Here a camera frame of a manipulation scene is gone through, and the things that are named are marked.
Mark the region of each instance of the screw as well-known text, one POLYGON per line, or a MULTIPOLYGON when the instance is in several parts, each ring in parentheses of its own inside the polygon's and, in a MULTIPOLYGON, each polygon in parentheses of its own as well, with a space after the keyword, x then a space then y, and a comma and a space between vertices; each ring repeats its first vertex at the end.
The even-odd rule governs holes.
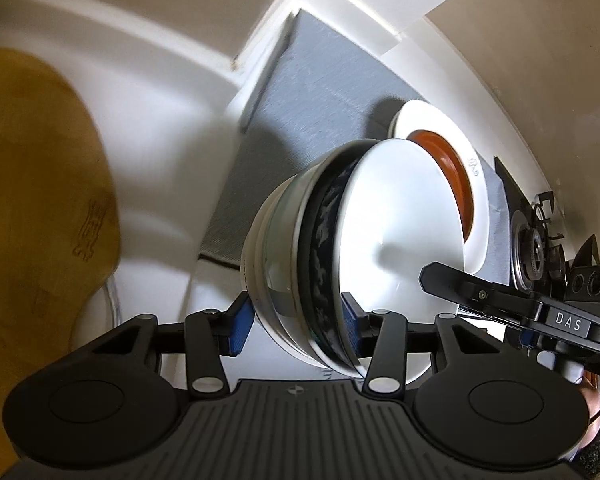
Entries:
POLYGON ((369 381, 369 389, 376 394, 392 394, 400 388, 400 383, 391 377, 376 377, 369 381))
POLYGON ((193 381, 191 386, 201 394, 214 394, 222 390, 224 383, 217 377, 200 377, 193 381))

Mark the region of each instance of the human hand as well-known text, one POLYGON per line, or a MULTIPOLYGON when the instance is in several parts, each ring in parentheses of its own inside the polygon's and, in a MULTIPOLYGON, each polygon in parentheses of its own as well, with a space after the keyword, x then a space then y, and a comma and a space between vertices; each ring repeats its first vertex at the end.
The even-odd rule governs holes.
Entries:
MULTIPOLYGON (((591 418, 600 410, 600 392, 584 377, 582 378, 582 382, 578 384, 578 390, 584 397, 584 400, 589 407, 589 418, 591 418)), ((578 448, 582 449, 583 447, 588 446, 596 437, 599 430, 600 416, 589 425, 584 437, 578 445, 578 448)))

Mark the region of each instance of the wooden cutting board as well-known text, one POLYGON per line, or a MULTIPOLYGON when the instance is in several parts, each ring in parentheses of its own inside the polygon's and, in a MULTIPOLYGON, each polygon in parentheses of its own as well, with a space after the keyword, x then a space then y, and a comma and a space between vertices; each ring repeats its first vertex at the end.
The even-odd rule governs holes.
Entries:
POLYGON ((0 473, 16 460, 4 399, 67 354, 78 313, 119 257, 113 182, 88 111, 49 65, 0 49, 0 473))

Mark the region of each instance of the stove burner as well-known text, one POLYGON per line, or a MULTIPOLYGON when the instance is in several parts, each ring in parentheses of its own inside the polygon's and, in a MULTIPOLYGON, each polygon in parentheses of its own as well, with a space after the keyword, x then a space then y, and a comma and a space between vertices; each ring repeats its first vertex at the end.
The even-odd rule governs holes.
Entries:
POLYGON ((518 290, 529 292, 544 273, 544 246, 538 229, 531 227, 522 211, 511 218, 511 274, 518 290))
POLYGON ((564 258, 564 249, 562 245, 549 247, 546 255, 546 270, 549 276, 556 282, 565 282, 567 275, 567 262, 564 258))

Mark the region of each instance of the white bowl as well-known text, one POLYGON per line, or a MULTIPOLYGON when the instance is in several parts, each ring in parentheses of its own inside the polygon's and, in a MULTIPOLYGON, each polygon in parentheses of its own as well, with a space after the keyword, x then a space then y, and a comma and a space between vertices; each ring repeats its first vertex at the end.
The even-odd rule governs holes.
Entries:
POLYGON ((428 130, 446 140, 460 158, 474 198, 474 222, 464 243, 464 270, 475 274, 487 255, 489 241, 489 199, 480 159, 460 128, 436 107, 424 101, 404 104, 389 127, 394 139, 409 139, 417 131, 428 130))
POLYGON ((307 203, 320 177, 334 164, 340 164, 336 160, 360 156, 375 143, 369 139, 348 142, 296 175, 273 206, 262 244, 262 272, 269 304, 288 338, 321 365, 355 377, 355 369, 330 357, 312 337, 299 297, 298 241, 307 203))
MULTIPOLYGON (((350 292, 365 311, 383 308, 409 322, 433 323, 458 305, 424 292, 422 267, 431 262, 463 270, 462 225, 456 199, 436 161, 414 142, 384 140, 357 164, 336 224, 334 301, 350 292)), ((346 333, 337 309, 340 333, 346 333)), ((407 381, 430 365, 408 358, 407 381)))
POLYGON ((310 357, 298 348, 288 336, 271 304, 264 280, 264 274, 262 272, 262 247, 266 227, 269 224, 269 219, 276 203, 293 179, 294 177, 285 180, 267 197, 251 223, 249 233, 242 246, 242 255, 240 258, 242 287, 249 293, 258 322, 280 348, 302 362, 316 367, 326 368, 324 364, 310 357))

